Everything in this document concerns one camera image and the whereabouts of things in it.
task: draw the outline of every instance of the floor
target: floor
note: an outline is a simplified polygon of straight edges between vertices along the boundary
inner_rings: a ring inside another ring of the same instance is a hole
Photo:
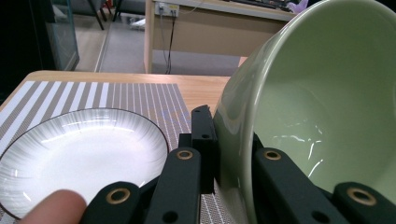
[[[80,62],[78,71],[111,73],[145,73],[144,29],[132,26],[141,16],[121,13],[112,21],[103,22],[102,31],[94,17],[75,16]],[[166,63],[162,50],[153,51],[153,74],[165,74]],[[239,57],[224,55],[171,52],[171,73],[202,76],[231,76],[239,64]]]

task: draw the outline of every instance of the striped placemat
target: striped placemat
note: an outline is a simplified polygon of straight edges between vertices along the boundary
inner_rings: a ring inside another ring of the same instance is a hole
[[[0,112],[0,154],[47,119],[100,107],[129,110],[152,120],[171,149],[177,148],[180,133],[191,132],[190,112],[177,84],[28,81]],[[16,222],[0,208],[0,224]],[[217,195],[202,196],[201,223],[230,223]]]

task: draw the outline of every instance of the white surface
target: white surface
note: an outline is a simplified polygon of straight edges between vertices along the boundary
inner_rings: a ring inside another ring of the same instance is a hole
[[[161,130],[118,109],[87,109],[50,119],[20,137],[0,160],[0,203],[23,217],[57,189],[89,203],[117,181],[143,186],[158,176],[167,155]]]

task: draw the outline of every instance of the chair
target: chair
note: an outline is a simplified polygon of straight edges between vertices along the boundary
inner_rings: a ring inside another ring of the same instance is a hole
[[[108,12],[112,15],[107,0],[71,0],[70,5],[74,14],[96,17],[102,30],[105,30],[105,28],[98,17],[97,11],[100,11],[103,20],[107,21],[105,12],[103,11],[103,6],[106,5]]]
[[[121,12],[144,16],[146,14],[146,0],[120,0],[117,3],[113,21]]]

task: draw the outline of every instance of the glass door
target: glass door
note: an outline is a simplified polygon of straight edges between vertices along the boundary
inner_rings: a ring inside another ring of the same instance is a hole
[[[49,42],[57,70],[74,70],[79,61],[76,32],[70,0],[45,0]]]

